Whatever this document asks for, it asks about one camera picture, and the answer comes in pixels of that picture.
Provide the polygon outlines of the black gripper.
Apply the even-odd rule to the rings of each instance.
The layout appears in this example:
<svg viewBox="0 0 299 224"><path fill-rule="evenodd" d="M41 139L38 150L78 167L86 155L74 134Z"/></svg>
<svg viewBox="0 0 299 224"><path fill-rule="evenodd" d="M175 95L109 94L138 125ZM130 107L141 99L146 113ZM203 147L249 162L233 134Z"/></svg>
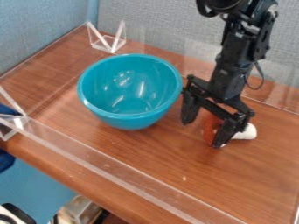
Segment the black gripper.
<svg viewBox="0 0 299 224"><path fill-rule="evenodd" d="M238 132L246 130L256 115L241 100L254 65L254 62L218 62L210 80L193 74L187 76L187 84L182 89L182 123L187 125L194 122L201 108L207 109L222 120L214 124L214 148L221 148Z"/></svg>

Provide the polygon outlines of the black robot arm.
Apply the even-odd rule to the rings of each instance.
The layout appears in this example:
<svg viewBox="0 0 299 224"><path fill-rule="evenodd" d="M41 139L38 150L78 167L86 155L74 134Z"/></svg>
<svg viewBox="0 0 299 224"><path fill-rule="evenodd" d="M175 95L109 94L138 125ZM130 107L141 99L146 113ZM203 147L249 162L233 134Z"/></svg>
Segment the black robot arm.
<svg viewBox="0 0 299 224"><path fill-rule="evenodd" d="M211 140L219 148L235 134L249 129L254 110L241 100L253 70L270 50L270 36L278 18L277 0L197 0L199 13L226 22L222 51L209 80L189 75L182 89L182 122L193 123L207 109L223 124Z"/></svg>

